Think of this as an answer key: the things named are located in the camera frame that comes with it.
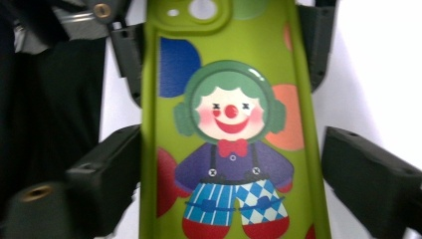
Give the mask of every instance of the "phone case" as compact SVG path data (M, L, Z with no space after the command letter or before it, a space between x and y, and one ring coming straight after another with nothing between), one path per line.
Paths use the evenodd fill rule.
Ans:
M148 1L140 238L330 238L294 0Z

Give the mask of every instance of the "red shoe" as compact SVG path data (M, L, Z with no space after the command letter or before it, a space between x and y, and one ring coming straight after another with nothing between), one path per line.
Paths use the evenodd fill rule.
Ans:
M283 236L289 228L290 218L276 221L244 225L243 230L251 239L276 239Z

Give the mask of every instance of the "black clamp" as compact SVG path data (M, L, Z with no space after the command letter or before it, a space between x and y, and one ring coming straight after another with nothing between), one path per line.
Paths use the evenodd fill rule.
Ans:
M105 24L111 38L120 76L126 78L130 95L140 106L143 25L127 26L130 0L85 0L96 19Z

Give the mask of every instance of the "clown illustration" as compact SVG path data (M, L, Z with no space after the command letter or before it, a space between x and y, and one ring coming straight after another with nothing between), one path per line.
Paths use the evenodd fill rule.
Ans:
M284 129L285 106L254 68L235 61L211 63L190 79L174 109L183 135L205 142L175 169L175 184L190 194L183 215L188 238L224 238L241 216L249 238L279 238L289 228L284 196L294 168L262 140Z

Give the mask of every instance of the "checkered pants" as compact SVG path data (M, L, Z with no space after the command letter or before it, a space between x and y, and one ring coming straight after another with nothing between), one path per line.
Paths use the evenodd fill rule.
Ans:
M235 200L240 208L234 207ZM288 216L280 198L269 180L243 185L201 183L194 190L184 218L209 225L230 226L233 213L239 210L242 224L258 224Z

